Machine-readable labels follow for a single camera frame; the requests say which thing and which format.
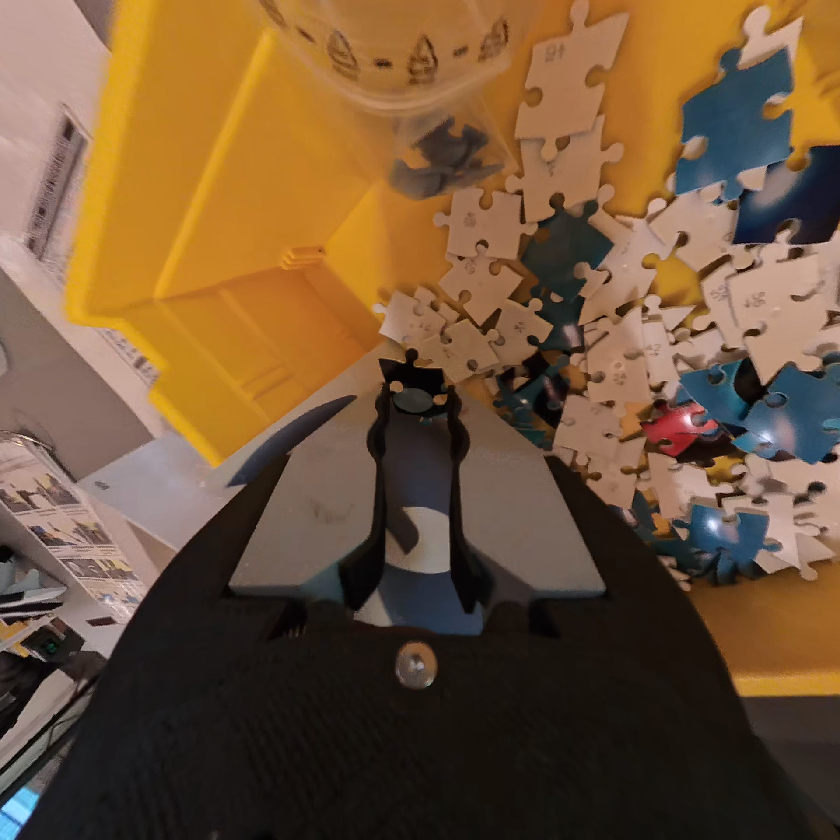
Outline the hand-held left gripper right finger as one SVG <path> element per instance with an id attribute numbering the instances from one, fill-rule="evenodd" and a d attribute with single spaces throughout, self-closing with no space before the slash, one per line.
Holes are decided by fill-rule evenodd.
<path id="1" fill-rule="evenodd" d="M 545 455 L 450 388 L 449 568 L 466 613 L 606 593 Z"/>

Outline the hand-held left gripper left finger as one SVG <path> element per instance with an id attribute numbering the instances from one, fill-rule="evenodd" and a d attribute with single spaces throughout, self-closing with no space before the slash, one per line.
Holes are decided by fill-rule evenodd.
<path id="1" fill-rule="evenodd" d="M 229 581 L 233 593 L 354 612 L 368 601 L 385 566 L 391 406 L 381 385 L 292 450 Z"/>

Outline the black puzzle piece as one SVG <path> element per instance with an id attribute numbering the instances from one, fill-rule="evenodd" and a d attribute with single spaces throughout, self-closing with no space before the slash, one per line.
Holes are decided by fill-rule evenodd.
<path id="1" fill-rule="evenodd" d="M 448 410 L 448 386 L 439 368 L 418 366 L 418 352 L 409 349 L 405 360 L 379 359 L 392 404 L 401 414 L 424 422 L 443 417 Z"/>

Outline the pile of puzzle pieces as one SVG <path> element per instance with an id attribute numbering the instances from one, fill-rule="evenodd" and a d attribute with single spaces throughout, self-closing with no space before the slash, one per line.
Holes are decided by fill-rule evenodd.
<path id="1" fill-rule="evenodd" d="M 501 299 L 487 249 L 448 255 L 439 281 L 468 292 L 462 329 L 433 327 L 445 307 L 424 287 L 374 305 L 380 332 L 426 368 L 483 337 L 506 419 L 538 445 L 538 399 L 558 418 L 553 452 L 591 474 L 619 512 L 638 490 L 640 532 L 684 588 L 838 561 L 838 144 L 814 145 L 793 170 L 781 147 L 758 189 L 679 161 L 671 197 L 645 220 L 595 234 L 596 198 L 571 214 L 544 194 L 546 236 L 521 262 L 538 284 Z"/>

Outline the yellow plastic bin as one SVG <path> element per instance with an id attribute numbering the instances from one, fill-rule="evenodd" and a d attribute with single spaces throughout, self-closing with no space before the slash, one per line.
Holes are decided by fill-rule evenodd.
<path id="1" fill-rule="evenodd" d="M 792 144 L 838 141 L 838 2 L 590 2 L 629 13 L 604 80 L 604 212 L 641 228 L 681 151 L 680 106 L 712 83 L 743 21 L 799 16 Z M 66 307 L 115 327 L 161 372 L 150 401 L 213 467 L 357 362 L 371 308 L 431 286 L 447 234 L 368 174 L 343 102 L 255 2 L 120 2 Z M 744 697 L 838 695 L 838 564 L 691 596 Z"/>

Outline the printed instruction sheet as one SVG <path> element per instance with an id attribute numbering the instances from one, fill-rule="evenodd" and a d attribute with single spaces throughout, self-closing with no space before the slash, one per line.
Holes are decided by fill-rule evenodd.
<path id="1" fill-rule="evenodd" d="M 100 513 L 40 443 L 2 433 L 4 509 L 119 625 L 147 594 Z"/>

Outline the clear plastic bag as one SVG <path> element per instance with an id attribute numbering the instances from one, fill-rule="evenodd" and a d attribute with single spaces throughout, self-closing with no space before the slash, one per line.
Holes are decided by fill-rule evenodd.
<path id="1" fill-rule="evenodd" d="M 258 2 L 313 92 L 334 109 L 340 133 L 386 183 L 394 159 L 424 164 L 411 146 L 449 117 L 456 134 L 465 123 L 487 132 L 485 159 L 504 159 L 500 173 L 511 171 L 509 144 L 483 91 L 509 69 L 542 5 Z"/>

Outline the wall label strip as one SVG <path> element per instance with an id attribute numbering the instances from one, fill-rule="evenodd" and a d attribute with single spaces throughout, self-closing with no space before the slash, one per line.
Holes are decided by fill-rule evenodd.
<path id="1" fill-rule="evenodd" d="M 27 251 L 58 274 L 65 271 L 75 241 L 90 142 L 78 116 L 61 102 L 24 237 Z"/>

